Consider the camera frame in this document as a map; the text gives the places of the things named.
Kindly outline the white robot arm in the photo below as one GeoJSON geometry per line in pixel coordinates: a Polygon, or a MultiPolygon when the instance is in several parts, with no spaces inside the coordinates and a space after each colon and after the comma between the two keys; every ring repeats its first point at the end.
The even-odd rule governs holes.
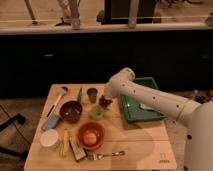
{"type": "Polygon", "coordinates": [[[213,101],[198,103],[134,83],[135,73],[123,68],[105,84],[104,97],[126,95],[187,128],[184,152],[186,171],[213,171],[213,101]]]}

